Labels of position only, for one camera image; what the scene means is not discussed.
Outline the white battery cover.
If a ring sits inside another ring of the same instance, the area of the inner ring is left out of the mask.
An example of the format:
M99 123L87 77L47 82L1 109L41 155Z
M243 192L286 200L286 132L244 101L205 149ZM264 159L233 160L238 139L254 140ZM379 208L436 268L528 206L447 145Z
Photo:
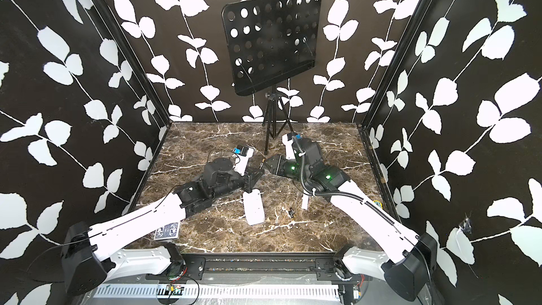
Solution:
M309 208L309 196L303 195L302 202L301 202L301 208L303 210L308 210L308 208Z

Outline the white digital alarm clock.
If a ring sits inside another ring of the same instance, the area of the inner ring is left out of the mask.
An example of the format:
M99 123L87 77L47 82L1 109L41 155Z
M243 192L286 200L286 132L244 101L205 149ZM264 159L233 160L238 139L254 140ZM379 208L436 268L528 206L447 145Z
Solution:
M245 218L250 226L265 222L265 211L259 189L253 189L252 192L243 193Z

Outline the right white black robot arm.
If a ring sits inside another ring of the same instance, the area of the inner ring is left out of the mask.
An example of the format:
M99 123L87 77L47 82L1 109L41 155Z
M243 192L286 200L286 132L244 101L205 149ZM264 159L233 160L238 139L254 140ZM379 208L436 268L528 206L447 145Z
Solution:
M293 135L285 143L286 155L263 161L269 173L300 182L303 193L328 200L354 220L381 248L341 250L334 257L336 275L348 280L367 275L385 281L402 299L417 300L423 288L433 286L437 242L430 234L417 234L374 203L342 169L323 160L320 145Z

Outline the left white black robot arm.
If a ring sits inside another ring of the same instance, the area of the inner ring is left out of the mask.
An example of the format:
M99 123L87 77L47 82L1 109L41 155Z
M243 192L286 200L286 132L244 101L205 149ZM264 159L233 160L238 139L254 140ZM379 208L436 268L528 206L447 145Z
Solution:
M103 282L132 275L161 275L175 280L187 268L172 243L155 249L127 249L127 245L165 225L179 224L238 190L250 192L264 175L244 161L227 158L206 163L203 173L175 186L164 198L105 223L84 222L69 228L61 253L67 295L79 296Z

